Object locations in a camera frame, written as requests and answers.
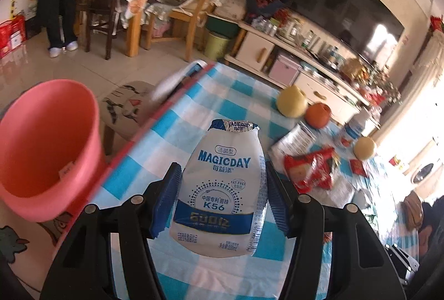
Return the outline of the white Magicday yogurt bottle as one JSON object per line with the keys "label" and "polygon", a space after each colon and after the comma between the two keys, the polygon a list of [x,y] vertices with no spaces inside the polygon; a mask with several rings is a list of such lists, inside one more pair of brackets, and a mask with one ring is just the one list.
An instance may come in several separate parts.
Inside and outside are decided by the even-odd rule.
{"label": "white Magicday yogurt bottle", "polygon": [[201,256],[253,255],[267,203],[266,163],[258,125],[215,119],[189,158],[170,236]]}

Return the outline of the green trash bin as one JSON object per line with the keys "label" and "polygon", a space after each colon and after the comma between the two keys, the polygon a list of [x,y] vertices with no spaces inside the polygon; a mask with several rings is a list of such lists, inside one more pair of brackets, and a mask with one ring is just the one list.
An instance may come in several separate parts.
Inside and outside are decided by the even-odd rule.
{"label": "green trash bin", "polygon": [[208,39],[205,46],[204,55],[211,60],[221,59],[228,47],[230,38],[214,32],[208,33]]}

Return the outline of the small red packet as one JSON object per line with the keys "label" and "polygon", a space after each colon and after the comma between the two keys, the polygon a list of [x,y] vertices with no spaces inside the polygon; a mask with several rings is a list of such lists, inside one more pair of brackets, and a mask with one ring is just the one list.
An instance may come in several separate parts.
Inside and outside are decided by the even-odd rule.
{"label": "small red packet", "polygon": [[368,178],[367,172],[364,169],[363,162],[359,159],[350,159],[349,160],[351,172],[358,176],[362,176],[364,178]]}

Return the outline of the pink plastic bucket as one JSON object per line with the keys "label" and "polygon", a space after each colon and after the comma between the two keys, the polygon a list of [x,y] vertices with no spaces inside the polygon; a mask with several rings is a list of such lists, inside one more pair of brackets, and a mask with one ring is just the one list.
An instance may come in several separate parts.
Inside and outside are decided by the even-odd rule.
{"label": "pink plastic bucket", "polygon": [[39,83],[1,119],[1,200],[30,222],[77,214],[105,168],[98,102],[80,82]]}

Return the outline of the red snack bag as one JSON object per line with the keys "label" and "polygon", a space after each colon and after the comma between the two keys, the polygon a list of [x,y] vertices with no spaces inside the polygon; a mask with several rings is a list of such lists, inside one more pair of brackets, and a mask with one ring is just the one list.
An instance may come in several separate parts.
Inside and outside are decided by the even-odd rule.
{"label": "red snack bag", "polygon": [[299,194],[309,193],[314,188],[331,190],[339,156],[332,146],[301,156],[284,156],[284,169]]}

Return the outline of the blue white checkered tablecloth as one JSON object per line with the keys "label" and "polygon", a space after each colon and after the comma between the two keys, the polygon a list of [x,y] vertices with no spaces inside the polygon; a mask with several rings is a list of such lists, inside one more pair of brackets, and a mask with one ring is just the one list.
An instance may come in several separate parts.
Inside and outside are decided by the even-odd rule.
{"label": "blue white checkered tablecloth", "polygon": [[[295,121],[277,110],[278,92],[263,82],[216,64],[161,117],[113,160],[92,201],[101,208],[122,204],[161,179],[171,163],[186,164],[214,119],[247,120],[259,126],[263,149],[286,135]],[[405,227],[400,175],[379,158],[367,163],[367,175],[351,172],[351,153],[340,152],[339,172],[357,189],[368,189],[383,244],[396,244],[418,255],[418,234]],[[256,252],[251,256],[214,259],[197,255],[168,232],[149,244],[158,278],[168,299],[276,299],[284,282],[294,240],[267,214]]]}

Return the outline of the standing white yogurt bottle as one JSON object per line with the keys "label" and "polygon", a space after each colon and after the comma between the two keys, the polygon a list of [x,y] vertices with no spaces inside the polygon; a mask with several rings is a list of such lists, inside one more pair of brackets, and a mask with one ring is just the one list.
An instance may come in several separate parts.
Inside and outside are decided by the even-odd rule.
{"label": "standing white yogurt bottle", "polygon": [[370,112],[365,108],[353,115],[341,130],[339,136],[340,144],[345,148],[351,146],[351,144],[361,136],[369,118]]}

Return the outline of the red apple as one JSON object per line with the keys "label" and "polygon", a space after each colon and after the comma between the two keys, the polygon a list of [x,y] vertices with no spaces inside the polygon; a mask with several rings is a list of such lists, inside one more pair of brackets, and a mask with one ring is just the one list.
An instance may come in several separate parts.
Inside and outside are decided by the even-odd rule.
{"label": "red apple", "polygon": [[304,115],[306,123],[315,129],[324,128],[330,119],[331,108],[322,102],[317,102],[309,106]]}

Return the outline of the cushioned stool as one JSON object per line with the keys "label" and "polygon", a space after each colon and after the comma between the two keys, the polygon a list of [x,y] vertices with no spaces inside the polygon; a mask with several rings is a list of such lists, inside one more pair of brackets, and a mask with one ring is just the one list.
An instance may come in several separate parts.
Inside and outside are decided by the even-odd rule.
{"label": "cushioned stool", "polygon": [[99,115],[104,123],[102,143],[106,156],[113,152],[116,134],[128,141],[138,131],[138,112],[153,88],[153,85],[143,81],[128,82],[99,102]]}

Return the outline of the yellow pear left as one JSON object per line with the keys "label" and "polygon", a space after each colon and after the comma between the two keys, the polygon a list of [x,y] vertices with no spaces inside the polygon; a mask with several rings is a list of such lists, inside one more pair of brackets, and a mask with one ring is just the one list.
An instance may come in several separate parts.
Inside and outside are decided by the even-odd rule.
{"label": "yellow pear left", "polygon": [[278,111],[288,118],[301,117],[307,106],[308,101],[305,92],[295,85],[283,89],[276,99]]}

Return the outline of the pink storage box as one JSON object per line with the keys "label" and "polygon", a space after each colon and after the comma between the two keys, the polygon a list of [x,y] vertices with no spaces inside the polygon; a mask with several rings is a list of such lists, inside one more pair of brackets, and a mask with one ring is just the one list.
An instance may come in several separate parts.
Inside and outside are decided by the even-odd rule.
{"label": "pink storage box", "polygon": [[269,77],[285,86],[291,86],[301,72],[302,66],[292,58],[277,56]]}

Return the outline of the white TV cabinet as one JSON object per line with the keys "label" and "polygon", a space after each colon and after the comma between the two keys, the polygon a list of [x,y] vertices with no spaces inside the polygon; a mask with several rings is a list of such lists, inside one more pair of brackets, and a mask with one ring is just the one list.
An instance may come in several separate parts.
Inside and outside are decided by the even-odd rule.
{"label": "white TV cabinet", "polygon": [[233,48],[224,56],[226,64],[234,64],[273,86],[284,89],[287,86],[271,79],[269,72],[277,56],[292,58],[302,66],[292,85],[305,92],[310,104],[327,104],[331,108],[332,118],[340,124],[347,122],[361,108],[370,106],[363,95],[316,61],[307,50],[291,46],[243,22],[239,24],[239,28]]}

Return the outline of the red gift boxes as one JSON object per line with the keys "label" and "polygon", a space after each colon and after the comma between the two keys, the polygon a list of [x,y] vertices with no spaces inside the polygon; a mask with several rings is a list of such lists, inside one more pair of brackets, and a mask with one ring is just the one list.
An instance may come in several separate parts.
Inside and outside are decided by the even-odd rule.
{"label": "red gift boxes", "polygon": [[4,58],[11,51],[26,41],[26,21],[24,15],[18,15],[0,25],[0,57]]}

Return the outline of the black television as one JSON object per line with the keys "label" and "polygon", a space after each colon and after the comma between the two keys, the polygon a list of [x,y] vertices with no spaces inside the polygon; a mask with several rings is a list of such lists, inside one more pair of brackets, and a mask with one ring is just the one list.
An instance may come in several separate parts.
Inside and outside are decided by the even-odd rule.
{"label": "black television", "polygon": [[368,62],[388,59],[404,31],[380,0],[292,0],[291,8]]}

